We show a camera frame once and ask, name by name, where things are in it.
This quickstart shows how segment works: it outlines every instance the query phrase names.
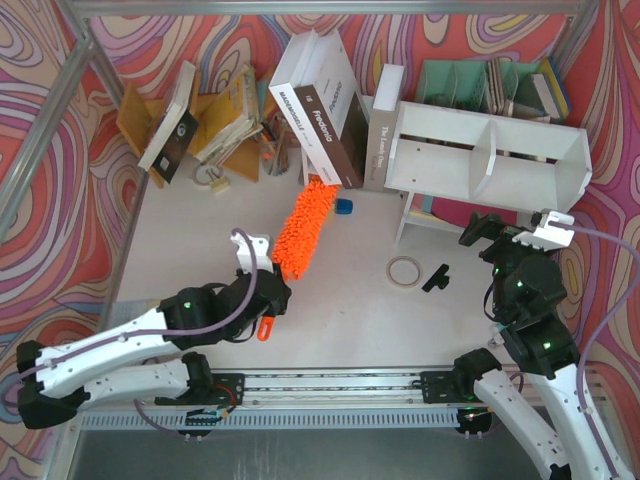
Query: brown book spine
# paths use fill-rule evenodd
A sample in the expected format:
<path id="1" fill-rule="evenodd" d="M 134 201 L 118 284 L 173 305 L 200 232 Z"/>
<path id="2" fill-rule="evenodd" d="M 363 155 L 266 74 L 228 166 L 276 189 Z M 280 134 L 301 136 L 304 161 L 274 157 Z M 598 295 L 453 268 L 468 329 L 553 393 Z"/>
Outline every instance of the brown book spine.
<path id="1" fill-rule="evenodd" d="M 294 92 L 300 100 L 302 109 L 309 117 L 329 160 L 336 169 L 342 185 L 345 188 L 361 188 L 364 184 L 364 175 L 362 172 L 360 174 L 356 172 L 340 137 L 329 120 L 315 87 L 313 85 L 297 87 Z"/>

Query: gray floor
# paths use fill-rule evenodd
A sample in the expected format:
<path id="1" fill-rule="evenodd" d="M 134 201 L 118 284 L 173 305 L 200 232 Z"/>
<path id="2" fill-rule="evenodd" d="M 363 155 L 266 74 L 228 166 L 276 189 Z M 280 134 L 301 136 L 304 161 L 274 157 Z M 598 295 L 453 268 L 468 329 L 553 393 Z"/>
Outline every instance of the gray floor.
<path id="1" fill-rule="evenodd" d="M 151 431 L 85 432 L 74 480 L 539 479 L 506 429 L 482 441 L 451 430 L 220 432 L 185 445 Z"/>

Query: orange handle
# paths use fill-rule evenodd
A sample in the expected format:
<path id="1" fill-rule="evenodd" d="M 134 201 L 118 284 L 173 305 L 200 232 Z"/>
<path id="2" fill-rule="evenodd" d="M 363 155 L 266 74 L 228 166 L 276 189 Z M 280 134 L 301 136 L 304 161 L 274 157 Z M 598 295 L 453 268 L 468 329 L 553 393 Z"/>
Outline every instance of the orange handle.
<path id="1" fill-rule="evenodd" d="M 258 340 L 266 342 L 271 336 L 271 330 L 273 330 L 273 324 L 276 319 L 274 317 L 262 317 L 260 326 L 258 327 Z"/>

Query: robotic arm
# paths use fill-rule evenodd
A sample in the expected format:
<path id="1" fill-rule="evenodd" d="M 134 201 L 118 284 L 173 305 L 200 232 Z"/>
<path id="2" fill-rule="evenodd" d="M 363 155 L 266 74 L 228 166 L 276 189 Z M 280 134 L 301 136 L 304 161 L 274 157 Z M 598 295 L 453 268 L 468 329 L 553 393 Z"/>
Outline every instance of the robotic arm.
<path id="1" fill-rule="evenodd" d="M 549 412 L 554 432 L 513 388 L 498 361 L 486 349 L 454 362 L 456 387 L 488 404 L 533 460 L 541 478 L 633 480 L 615 450 L 584 382 L 583 409 L 577 391 L 580 354 L 556 307 L 567 292 L 550 257 L 571 243 L 573 217 L 548 211 L 534 218 L 535 230 L 504 224 L 498 215 L 474 214 L 460 237 L 470 246 L 493 240 L 480 257 L 493 264 L 493 320 L 504 345 L 528 375 Z"/>
<path id="2" fill-rule="evenodd" d="M 138 397 L 211 404 L 214 385 L 204 355 L 189 353 L 163 364 L 127 365 L 233 341 L 259 317 L 286 312 L 291 289 L 267 255 L 268 238 L 236 233 L 232 241 L 239 247 L 241 269 L 231 285 L 185 288 L 124 325 L 74 343 L 19 345 L 17 364 L 24 386 L 18 392 L 18 411 L 25 426 L 58 425 L 99 403 Z M 248 241 L 257 269 L 255 289 L 247 299 L 252 280 Z"/>

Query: blue object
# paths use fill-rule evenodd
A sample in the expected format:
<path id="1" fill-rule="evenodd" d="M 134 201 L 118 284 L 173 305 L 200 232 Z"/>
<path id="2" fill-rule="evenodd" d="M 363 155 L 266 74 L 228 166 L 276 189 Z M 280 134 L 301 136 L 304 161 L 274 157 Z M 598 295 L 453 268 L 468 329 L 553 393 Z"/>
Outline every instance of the blue object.
<path id="1" fill-rule="evenodd" d="M 353 212 L 353 202 L 346 198 L 339 198 L 336 201 L 336 213 L 338 215 L 349 215 Z"/>

